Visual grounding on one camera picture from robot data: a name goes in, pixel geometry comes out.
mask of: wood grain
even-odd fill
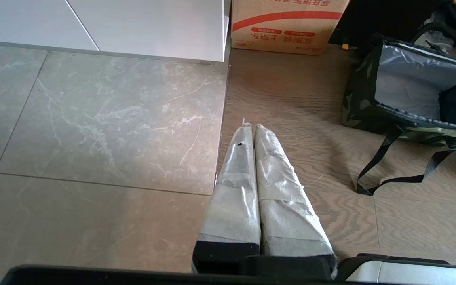
[[[384,137],[340,124],[353,54],[235,49],[230,60],[222,147],[242,117],[275,132],[342,258],[365,252],[456,264],[456,153],[421,184],[386,184],[375,197],[354,192]],[[398,141],[363,182],[421,174],[436,151]]]

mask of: red stripe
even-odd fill
[[[339,20],[342,13],[338,11],[282,11],[248,18],[233,24],[233,31],[244,27],[275,20],[284,19],[331,19]]]

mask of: black bag strap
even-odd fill
[[[448,146],[448,150],[434,153],[434,155],[432,155],[432,158],[429,160],[429,163],[425,167],[425,173],[424,174],[416,175],[416,176],[409,176],[409,177],[396,177],[396,178],[388,179],[388,180],[385,180],[385,181],[381,182],[381,184],[379,184],[378,186],[375,186],[375,187],[372,187],[372,188],[368,188],[368,189],[365,188],[364,186],[362,186],[360,184],[360,178],[362,178],[362,176],[364,176],[367,172],[369,172],[369,170],[371,170],[374,166],[376,166],[376,164],[378,164],[382,160],[382,158],[387,153],[388,148],[390,148],[391,144],[393,144],[395,142],[395,140],[397,140],[398,137],[400,137],[400,135],[402,135],[403,132],[404,131],[397,125],[395,125],[389,131],[389,133],[386,136],[385,140],[381,144],[381,147],[378,150],[378,152],[376,152],[376,154],[374,155],[372,160],[369,162],[369,164],[367,164],[365,166],[365,168],[362,170],[362,172],[360,172],[360,175],[358,175],[358,178],[357,178],[357,181],[356,181],[356,188],[357,188],[356,192],[357,193],[368,195],[368,196],[373,196],[374,192],[376,192],[376,190],[380,186],[382,186],[382,185],[384,185],[386,183],[390,183],[390,182],[420,183],[420,182],[423,181],[423,179],[425,177],[429,176],[432,172],[434,172],[436,167],[443,160],[445,160],[445,158],[448,157],[448,155],[450,155],[452,152],[456,151],[456,137],[443,136],[442,138],[445,140],[445,142],[446,142],[446,144]]]

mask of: insulated cooler bag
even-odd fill
[[[456,58],[389,38],[373,41],[368,50],[347,86],[342,124],[386,135],[356,182],[357,193],[373,195],[386,183],[422,182],[456,151]],[[448,146],[448,150],[436,152],[422,175],[362,186],[360,178],[380,162],[396,139]]]

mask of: white cabinet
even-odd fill
[[[97,50],[65,0],[0,0],[0,42]]]
[[[68,0],[100,51],[224,61],[230,0]]]

